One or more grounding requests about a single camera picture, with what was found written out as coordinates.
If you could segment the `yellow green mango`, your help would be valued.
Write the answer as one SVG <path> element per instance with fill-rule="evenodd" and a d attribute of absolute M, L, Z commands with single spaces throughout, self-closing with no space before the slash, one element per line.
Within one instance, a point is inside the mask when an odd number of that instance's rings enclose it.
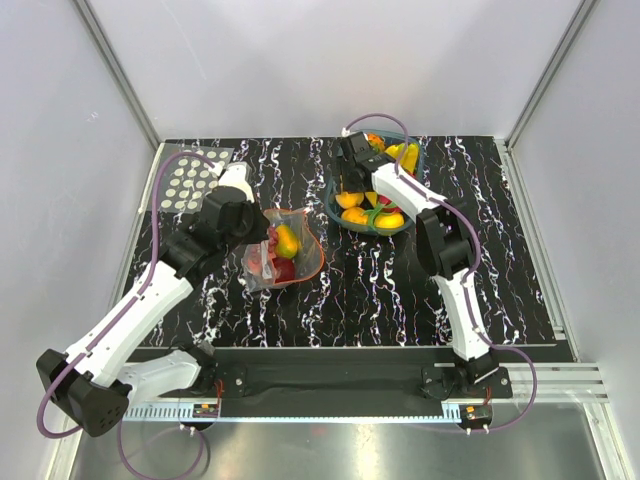
<path fill-rule="evenodd" d="M 276 229 L 279 234 L 276 256 L 289 259 L 295 258 L 301 248 L 301 243 L 297 235 L 292 228 L 286 224 L 281 224 L 277 226 Z"/>

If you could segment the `clear zip top bag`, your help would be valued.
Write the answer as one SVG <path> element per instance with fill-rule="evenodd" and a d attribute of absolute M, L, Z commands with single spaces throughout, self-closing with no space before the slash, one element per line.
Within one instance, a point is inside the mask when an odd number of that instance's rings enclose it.
<path fill-rule="evenodd" d="M 268 237 L 246 247 L 243 279 L 249 292 L 283 289 L 312 279 L 324 264 L 324 252 L 313 235 L 304 209 L 268 209 Z"/>

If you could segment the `purple grape bunch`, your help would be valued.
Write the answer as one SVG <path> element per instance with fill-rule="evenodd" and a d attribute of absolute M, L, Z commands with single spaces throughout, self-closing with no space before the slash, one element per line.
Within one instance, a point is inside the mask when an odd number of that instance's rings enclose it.
<path fill-rule="evenodd" d="M 279 234 L 275 227 L 268 229 L 267 253 L 270 258 L 276 256 L 277 246 L 279 244 Z"/>

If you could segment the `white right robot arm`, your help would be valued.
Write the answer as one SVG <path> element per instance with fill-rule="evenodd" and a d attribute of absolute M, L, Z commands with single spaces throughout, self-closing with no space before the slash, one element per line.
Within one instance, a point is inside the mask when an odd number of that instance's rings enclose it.
<path fill-rule="evenodd" d="M 454 384 L 466 396 L 486 389 L 499 364 L 481 315 L 474 275 L 480 243 L 461 208 L 412 177 L 399 161 L 376 152 L 362 132 L 345 130 L 337 156 L 339 187 L 348 192 L 374 191 L 395 203 L 416 228 L 417 258 L 440 290 L 456 355 Z"/>

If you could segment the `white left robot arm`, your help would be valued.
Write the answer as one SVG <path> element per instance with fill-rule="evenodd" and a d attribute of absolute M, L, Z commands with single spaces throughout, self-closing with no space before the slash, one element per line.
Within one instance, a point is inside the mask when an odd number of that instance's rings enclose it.
<path fill-rule="evenodd" d="M 164 315 L 218 270 L 230 252 L 266 239 L 268 225 L 247 182 L 220 183 L 190 221 L 166 240 L 153 241 L 142 281 L 79 341 L 63 352 L 48 349 L 37 359 L 46 390 L 36 417 L 40 433 L 51 439 L 62 436 L 45 426 L 48 404 L 72 419 L 77 430 L 98 437 L 135 400 L 178 389 L 208 394 L 216 372 L 195 348 L 148 362 L 137 373 L 126 372 L 124 365 Z"/>

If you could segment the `pink peach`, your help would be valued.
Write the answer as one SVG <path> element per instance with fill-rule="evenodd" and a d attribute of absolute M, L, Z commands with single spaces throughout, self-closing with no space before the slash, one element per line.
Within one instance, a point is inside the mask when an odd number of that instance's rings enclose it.
<path fill-rule="evenodd" d="M 246 247 L 243 262 L 251 275 L 262 276 L 267 272 L 268 260 L 268 250 L 265 242 L 251 244 Z"/>

